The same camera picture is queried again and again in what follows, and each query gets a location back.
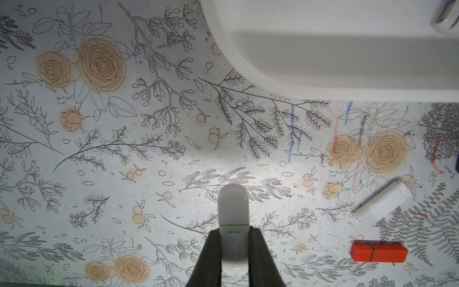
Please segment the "dark grey usb drive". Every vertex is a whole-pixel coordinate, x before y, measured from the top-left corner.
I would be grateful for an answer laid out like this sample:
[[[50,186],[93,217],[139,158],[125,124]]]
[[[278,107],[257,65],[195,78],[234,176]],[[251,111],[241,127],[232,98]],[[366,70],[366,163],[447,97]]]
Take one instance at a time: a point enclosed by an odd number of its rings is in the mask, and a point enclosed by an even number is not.
[[[455,163],[455,171],[459,173],[459,156],[457,156],[457,160]]]

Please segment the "white rectangular usb drive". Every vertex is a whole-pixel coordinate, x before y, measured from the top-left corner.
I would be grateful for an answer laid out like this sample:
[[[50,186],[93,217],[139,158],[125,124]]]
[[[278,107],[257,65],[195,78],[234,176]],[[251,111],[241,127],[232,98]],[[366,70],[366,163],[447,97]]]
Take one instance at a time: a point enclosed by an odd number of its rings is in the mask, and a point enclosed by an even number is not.
[[[371,226],[412,198],[408,186],[402,181],[395,181],[366,201],[353,215],[363,225]]]

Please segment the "purple silver swivel usb drive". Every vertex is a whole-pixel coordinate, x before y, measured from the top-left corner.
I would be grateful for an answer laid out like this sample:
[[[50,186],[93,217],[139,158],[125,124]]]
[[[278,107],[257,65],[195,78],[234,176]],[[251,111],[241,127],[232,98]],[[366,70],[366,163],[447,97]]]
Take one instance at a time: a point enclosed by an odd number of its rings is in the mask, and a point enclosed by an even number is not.
[[[433,19],[432,28],[445,35],[459,35],[459,0],[443,2]]]

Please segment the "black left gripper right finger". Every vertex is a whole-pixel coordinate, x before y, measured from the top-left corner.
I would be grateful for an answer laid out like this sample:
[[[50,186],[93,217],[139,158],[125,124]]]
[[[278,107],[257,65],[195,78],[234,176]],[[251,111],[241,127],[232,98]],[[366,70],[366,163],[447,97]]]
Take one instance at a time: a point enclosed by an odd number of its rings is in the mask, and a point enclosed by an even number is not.
[[[248,243],[249,286],[285,287],[259,228],[250,227]]]

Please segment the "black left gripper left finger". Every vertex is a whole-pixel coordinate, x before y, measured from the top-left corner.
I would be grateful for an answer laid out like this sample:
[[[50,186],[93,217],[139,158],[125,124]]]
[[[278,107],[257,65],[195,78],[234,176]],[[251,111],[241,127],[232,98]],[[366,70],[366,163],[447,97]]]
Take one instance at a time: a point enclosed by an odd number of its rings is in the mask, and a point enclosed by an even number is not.
[[[209,232],[186,287],[220,287],[221,282],[222,243],[216,229]]]

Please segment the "red usb drive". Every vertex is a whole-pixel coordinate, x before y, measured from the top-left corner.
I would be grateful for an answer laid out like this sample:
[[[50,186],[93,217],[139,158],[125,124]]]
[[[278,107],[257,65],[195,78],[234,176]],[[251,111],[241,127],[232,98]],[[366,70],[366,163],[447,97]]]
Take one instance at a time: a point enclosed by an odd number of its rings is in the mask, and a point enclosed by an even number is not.
[[[400,243],[354,242],[350,257],[358,263],[404,263],[408,252]]]

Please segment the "white plastic storage box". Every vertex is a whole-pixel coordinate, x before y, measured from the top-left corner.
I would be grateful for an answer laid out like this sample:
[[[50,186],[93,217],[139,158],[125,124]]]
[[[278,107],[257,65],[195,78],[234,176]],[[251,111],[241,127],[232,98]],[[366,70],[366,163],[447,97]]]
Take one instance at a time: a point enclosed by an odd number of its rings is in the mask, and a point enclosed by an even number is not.
[[[229,63],[299,99],[457,102],[459,36],[432,28],[444,1],[202,1]]]

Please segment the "white usb drive green stripe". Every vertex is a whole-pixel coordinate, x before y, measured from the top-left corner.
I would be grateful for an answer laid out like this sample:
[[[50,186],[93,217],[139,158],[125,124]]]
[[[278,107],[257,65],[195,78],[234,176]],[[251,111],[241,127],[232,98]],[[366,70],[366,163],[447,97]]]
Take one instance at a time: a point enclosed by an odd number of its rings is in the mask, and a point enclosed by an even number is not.
[[[239,184],[223,186],[218,195],[218,223],[222,266],[229,274],[247,270],[249,249],[249,199]]]

